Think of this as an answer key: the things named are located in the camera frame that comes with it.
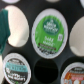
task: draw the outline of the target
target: k-cup pod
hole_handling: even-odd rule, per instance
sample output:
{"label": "k-cup pod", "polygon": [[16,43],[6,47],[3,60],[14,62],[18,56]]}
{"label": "k-cup pod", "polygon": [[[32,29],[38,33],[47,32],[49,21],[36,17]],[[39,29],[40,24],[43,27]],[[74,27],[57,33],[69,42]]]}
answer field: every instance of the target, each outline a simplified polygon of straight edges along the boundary
{"label": "k-cup pod", "polygon": [[11,32],[8,43],[13,47],[24,46],[29,38],[29,25],[24,13],[16,6],[7,6],[8,22]]}
{"label": "k-cup pod", "polygon": [[48,2],[50,2],[50,3],[55,3],[55,2],[58,2],[58,1],[60,1],[60,0],[46,0],[46,1],[48,1]]}
{"label": "k-cup pod", "polygon": [[57,57],[65,48],[68,27],[64,16],[56,9],[42,11],[32,27],[32,44],[43,58]]}
{"label": "k-cup pod", "polygon": [[84,63],[68,65],[62,73],[61,84],[84,84]]}
{"label": "k-cup pod", "polygon": [[84,8],[84,0],[80,0],[82,7]]}
{"label": "k-cup pod", "polygon": [[70,38],[69,45],[71,51],[79,57],[84,56],[84,17],[80,18],[75,25],[73,26]]}
{"label": "k-cup pod", "polygon": [[9,4],[14,4],[14,3],[19,2],[20,0],[2,0],[2,1],[9,3]]}
{"label": "k-cup pod", "polygon": [[20,54],[8,54],[3,61],[3,71],[9,84],[28,84],[30,82],[30,66]]}

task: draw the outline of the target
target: circular label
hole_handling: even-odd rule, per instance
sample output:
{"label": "circular label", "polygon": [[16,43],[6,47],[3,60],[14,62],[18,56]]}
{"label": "circular label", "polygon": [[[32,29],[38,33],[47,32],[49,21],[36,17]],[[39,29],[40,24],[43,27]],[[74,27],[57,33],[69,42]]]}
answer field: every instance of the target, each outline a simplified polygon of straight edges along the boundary
{"label": "circular label", "polygon": [[4,59],[4,74],[10,84],[28,84],[31,71],[27,61],[19,54],[12,53]]}
{"label": "circular label", "polygon": [[34,49],[44,58],[58,56],[65,47],[67,31],[66,21],[58,11],[44,10],[38,15],[32,28]]}
{"label": "circular label", "polygon": [[63,83],[61,82],[61,84],[84,84],[84,64],[82,64],[83,67],[79,67],[79,65],[78,67],[73,66],[74,68],[72,67],[69,71],[68,69],[64,71],[64,73],[66,73],[66,71],[67,73],[65,76],[62,76],[63,81],[61,81]]}

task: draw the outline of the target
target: coffee pod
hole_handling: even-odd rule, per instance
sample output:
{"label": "coffee pod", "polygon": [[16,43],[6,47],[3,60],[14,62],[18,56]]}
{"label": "coffee pod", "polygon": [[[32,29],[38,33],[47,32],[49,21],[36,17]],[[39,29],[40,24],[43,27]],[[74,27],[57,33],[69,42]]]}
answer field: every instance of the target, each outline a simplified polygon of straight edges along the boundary
{"label": "coffee pod", "polygon": [[20,54],[8,54],[3,61],[3,71],[7,82],[10,84],[28,84],[30,82],[30,66]]}
{"label": "coffee pod", "polygon": [[84,84],[84,64],[75,62],[68,65],[62,73],[61,84]]}
{"label": "coffee pod", "polygon": [[56,9],[46,9],[35,19],[32,27],[32,44],[39,56],[52,59],[65,48],[68,27],[64,16]]}
{"label": "coffee pod", "polygon": [[5,7],[8,10],[8,23],[11,32],[8,43],[13,47],[24,46],[29,38],[29,25],[26,16],[16,6]]}
{"label": "coffee pod", "polygon": [[6,2],[8,4],[14,4],[14,3],[19,2],[20,0],[2,0],[2,1],[4,1],[4,2]]}

